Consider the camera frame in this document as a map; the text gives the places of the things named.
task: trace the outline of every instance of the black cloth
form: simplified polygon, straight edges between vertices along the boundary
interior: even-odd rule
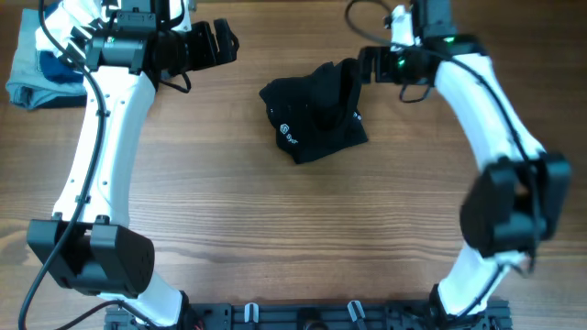
[[[281,78],[259,92],[277,146],[297,164],[367,142],[357,110],[359,62],[325,63],[306,77]]]

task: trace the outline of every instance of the dark blue fabric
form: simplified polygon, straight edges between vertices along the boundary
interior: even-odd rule
[[[49,15],[57,10],[60,2],[47,6],[45,9],[45,17],[49,17]],[[50,51],[42,51],[39,54],[39,64],[40,70],[43,72],[43,75],[45,78],[47,78],[48,81],[54,83],[83,82],[83,75],[81,73],[77,73],[74,70],[68,68],[66,65],[61,63],[61,61],[58,60]]]

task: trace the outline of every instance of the black mounting base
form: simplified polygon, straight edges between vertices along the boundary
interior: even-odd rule
[[[399,301],[363,304],[364,324],[352,321],[346,304],[341,305],[260,305],[257,323],[245,323],[245,306],[229,303],[192,304],[206,330],[429,330],[417,316],[427,301]],[[108,309],[105,330],[142,329],[124,310]],[[511,330],[509,303],[491,301],[485,316],[475,326],[462,330]]]

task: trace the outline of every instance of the table surface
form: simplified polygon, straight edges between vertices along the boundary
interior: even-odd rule
[[[370,142],[302,166],[275,145],[259,90],[275,78],[356,57],[345,4],[199,5],[226,17],[238,60],[191,72],[188,95],[162,87],[143,127],[130,189],[130,228],[151,238],[156,271],[195,303],[426,298],[457,256],[458,214],[477,175],[468,142],[437,94],[400,104],[399,88],[364,86]],[[494,296],[511,302],[516,329],[587,327],[587,3],[453,1],[461,31],[477,34],[531,132],[560,150],[574,177],[559,231],[537,271],[510,274]],[[17,45],[21,8],[0,6],[0,77]],[[358,9],[382,30],[382,12]],[[14,329],[39,270],[28,221],[50,216],[68,176],[83,109],[27,112],[0,93],[0,329]],[[54,328],[99,303],[43,281],[32,329]],[[100,313],[79,328],[101,328]]]

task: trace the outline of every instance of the wooden tabletop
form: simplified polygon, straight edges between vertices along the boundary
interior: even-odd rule
[[[400,104],[400,89],[366,85],[359,109],[370,142],[302,166],[275,145],[259,90],[356,57],[369,41],[345,26],[345,4],[199,5],[226,17],[238,60],[191,72],[188,95],[162,87],[140,138],[130,228],[151,238],[156,270],[195,303],[424,299],[461,246],[458,214],[477,175],[469,144],[437,94]],[[573,181],[537,271],[510,274],[495,297],[515,329],[587,328],[587,3],[454,0],[461,31],[478,35],[531,132],[570,160]],[[0,79],[10,72],[21,7],[0,6]],[[357,19],[382,30],[382,12]],[[50,216],[68,176],[83,109],[27,112],[0,92],[0,329],[16,328],[39,271],[28,221]],[[43,281],[28,317],[54,328],[99,299]],[[79,328],[102,326],[102,313]]]

